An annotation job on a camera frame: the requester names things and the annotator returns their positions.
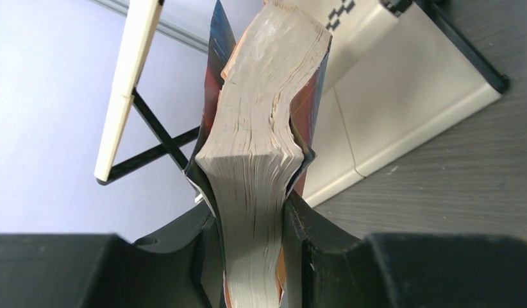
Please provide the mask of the blue Jane Eyre book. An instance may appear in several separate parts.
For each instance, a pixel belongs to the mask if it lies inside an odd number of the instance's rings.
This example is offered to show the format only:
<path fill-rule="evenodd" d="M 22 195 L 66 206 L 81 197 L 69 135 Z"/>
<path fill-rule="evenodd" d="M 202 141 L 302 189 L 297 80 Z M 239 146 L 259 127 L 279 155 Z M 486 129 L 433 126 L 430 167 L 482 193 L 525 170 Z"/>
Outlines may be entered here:
<path fill-rule="evenodd" d="M 203 119 L 185 175 L 217 220 L 232 307 L 280 306 L 283 205 L 315 157 L 331 40 L 288 1 L 266 1 L 236 39 L 215 4 Z"/>

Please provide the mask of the cream three-tier shelf rack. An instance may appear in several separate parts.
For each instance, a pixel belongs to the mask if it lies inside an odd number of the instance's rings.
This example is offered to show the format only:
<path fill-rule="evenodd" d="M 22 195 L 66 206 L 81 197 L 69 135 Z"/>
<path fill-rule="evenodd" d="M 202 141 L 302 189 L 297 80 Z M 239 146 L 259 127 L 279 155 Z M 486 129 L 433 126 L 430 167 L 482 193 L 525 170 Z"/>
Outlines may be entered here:
<path fill-rule="evenodd" d="M 298 1 L 333 34 L 303 198 L 317 206 L 500 99 L 509 86 L 437 1 Z M 94 175 L 108 184 L 180 147 L 135 88 L 156 31 L 216 47 L 161 20 L 162 1 L 105 1 L 126 15 Z"/>

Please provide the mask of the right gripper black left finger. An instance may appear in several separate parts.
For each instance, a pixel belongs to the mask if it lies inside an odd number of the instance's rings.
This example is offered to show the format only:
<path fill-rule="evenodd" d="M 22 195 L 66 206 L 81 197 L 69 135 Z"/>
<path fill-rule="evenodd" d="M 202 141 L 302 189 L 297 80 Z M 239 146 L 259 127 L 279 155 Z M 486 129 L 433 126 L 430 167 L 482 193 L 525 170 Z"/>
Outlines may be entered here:
<path fill-rule="evenodd" d="M 217 225 L 205 202 L 129 244 L 111 236 L 82 307 L 224 307 Z"/>

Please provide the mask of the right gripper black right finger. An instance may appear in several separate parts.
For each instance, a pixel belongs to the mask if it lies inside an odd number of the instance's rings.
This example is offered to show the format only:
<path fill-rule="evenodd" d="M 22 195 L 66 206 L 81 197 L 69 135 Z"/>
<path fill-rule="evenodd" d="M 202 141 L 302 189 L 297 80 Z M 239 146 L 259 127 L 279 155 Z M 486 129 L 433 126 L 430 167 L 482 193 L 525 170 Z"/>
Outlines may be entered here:
<path fill-rule="evenodd" d="M 289 307 L 390 307 L 372 246 L 311 208 L 296 192 L 283 211 Z"/>

